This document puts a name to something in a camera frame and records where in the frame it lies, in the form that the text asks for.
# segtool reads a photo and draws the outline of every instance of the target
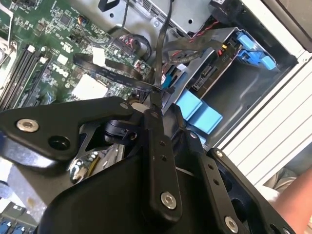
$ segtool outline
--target green circuit board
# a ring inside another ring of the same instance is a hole
[[[16,81],[21,85],[18,92],[15,94],[16,90],[12,88],[13,91],[9,90],[5,93],[9,93],[13,101],[9,109],[79,100],[72,91],[84,74],[105,85],[108,88],[107,96],[127,98],[131,93],[131,88],[96,74],[90,74],[72,63],[73,54],[92,53],[93,45],[86,40],[86,36],[98,42],[107,42],[112,40],[112,37],[71,7],[67,1],[2,0],[1,3],[13,12],[14,18],[10,28],[10,17],[0,11],[0,36],[7,38],[11,30],[10,39],[17,43],[17,61],[24,59],[25,56],[30,57],[29,53],[32,53],[32,57],[36,57],[29,77],[23,77],[23,81]],[[84,19],[83,31],[78,24],[79,17]],[[103,49],[106,59],[131,66],[143,77],[151,72],[148,64],[133,53],[125,53],[123,47],[117,43],[107,44]],[[14,83],[12,78],[8,78],[2,87],[0,83],[0,88],[8,90],[5,86],[10,82]]]

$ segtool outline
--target ram slot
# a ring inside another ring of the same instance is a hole
[[[23,49],[22,55],[13,67],[10,81],[2,93],[0,111],[15,107],[38,61],[39,52],[32,53],[27,48]]]
[[[36,98],[36,95],[38,94],[38,92],[40,91],[40,89],[38,88],[38,85],[42,79],[42,76],[45,72],[45,70],[47,69],[48,65],[50,64],[50,60],[48,62],[46,62],[42,67],[41,67],[41,71],[36,73],[34,75],[34,78],[32,80],[32,85],[29,91],[27,91],[27,98],[25,99],[24,103],[21,105],[22,107],[28,107],[30,106],[30,102],[32,101],[33,98]]]

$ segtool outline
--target black cable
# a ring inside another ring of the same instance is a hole
[[[133,39],[146,46],[146,52],[142,57],[144,61],[147,61],[151,57],[152,47],[151,47],[150,42],[144,36],[140,34],[128,34],[125,36],[124,40],[125,39],[128,39],[128,40]]]
[[[161,27],[161,30],[159,32],[158,40],[157,40],[157,46],[156,46],[156,65],[155,65],[155,86],[160,87],[161,86],[161,77],[162,77],[162,49],[164,46],[164,41],[166,37],[166,33],[169,27],[171,14],[172,14],[172,2],[173,0],[169,0],[170,6],[169,6],[169,12],[167,15],[167,18],[164,22],[164,24]]]
[[[85,70],[101,75],[113,82],[123,84],[129,87],[133,87],[135,89],[139,89],[145,92],[160,91],[159,87],[156,87],[152,84],[146,83],[141,80],[137,80],[135,78],[127,77],[127,76],[112,72],[104,67],[95,65],[94,63],[92,63],[92,61],[93,61],[92,55],[77,53],[77,54],[74,54],[73,56],[73,63],[76,66],[79,66]]]
[[[123,21],[122,21],[121,29],[124,29],[125,25],[126,25],[129,4],[130,4],[130,0],[127,0],[126,8],[125,8],[125,14],[123,15]]]
[[[111,2],[108,2],[108,0],[100,0],[97,7],[101,10],[101,12],[105,12],[116,7],[119,3],[120,0],[114,0]]]
[[[196,38],[193,42],[190,42],[189,39],[178,39],[164,45],[163,48],[164,61],[169,64],[175,65],[187,63],[202,56],[203,52],[208,48],[212,48],[217,53],[222,48],[222,45],[223,43],[205,36]],[[182,52],[195,51],[195,53],[192,53],[187,56],[181,56],[179,58],[177,58],[176,56],[172,57],[169,55],[168,52],[176,50]]]
[[[119,62],[115,62],[112,60],[105,60],[105,65],[107,67],[116,69],[118,71],[124,72],[129,74],[130,76],[134,77],[137,80],[143,80],[143,76],[141,75],[140,72],[138,72],[137,70],[133,69],[132,67],[129,67],[125,64],[119,63]]]
[[[169,64],[173,65],[179,65],[179,64],[184,64],[190,61],[193,61],[196,58],[201,57],[204,54],[202,51],[197,51],[195,53],[192,53],[190,55],[186,55],[180,58],[175,58],[175,57],[169,57],[168,61],[166,61]]]

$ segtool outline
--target black metal arm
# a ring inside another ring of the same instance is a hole
[[[125,159],[59,194],[38,234],[294,233],[219,149],[203,150],[159,93],[143,113],[117,97],[0,114],[0,153],[57,174],[75,158],[127,147]]]

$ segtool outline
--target screw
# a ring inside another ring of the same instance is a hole
[[[283,231],[285,234],[291,234],[290,231],[288,231],[286,228],[283,228]]]
[[[157,115],[156,112],[152,112],[151,115],[152,115],[153,117],[155,117],[155,118],[158,118],[158,115]]]
[[[38,131],[38,129],[39,129],[39,124],[36,121],[34,121],[32,119],[27,119],[27,118],[23,118],[23,119],[19,120],[16,123],[16,126],[21,131],[27,132],[27,133],[34,133],[34,132]]]
[[[12,42],[11,42],[11,45],[12,45],[13,47],[16,47],[18,44],[16,43],[16,41],[12,41]]]
[[[176,199],[170,192],[164,192],[160,195],[161,203],[170,210],[176,208]]]
[[[130,140],[135,140],[137,138],[137,133],[132,133],[130,136]]]
[[[128,109],[128,108],[129,108],[128,105],[125,104],[125,103],[121,103],[120,106],[121,106],[122,108],[125,108],[125,109]]]
[[[223,154],[222,154],[219,150],[217,150],[215,153],[216,153],[216,155],[218,155],[219,157],[223,157]]]
[[[224,221],[226,226],[232,231],[232,233],[238,233],[238,225],[231,217],[225,217]]]
[[[194,139],[197,138],[197,135],[196,135],[195,133],[193,133],[193,132],[191,132],[190,135],[191,135],[191,137],[193,137]]]
[[[154,22],[154,27],[157,28],[160,25],[159,21]]]

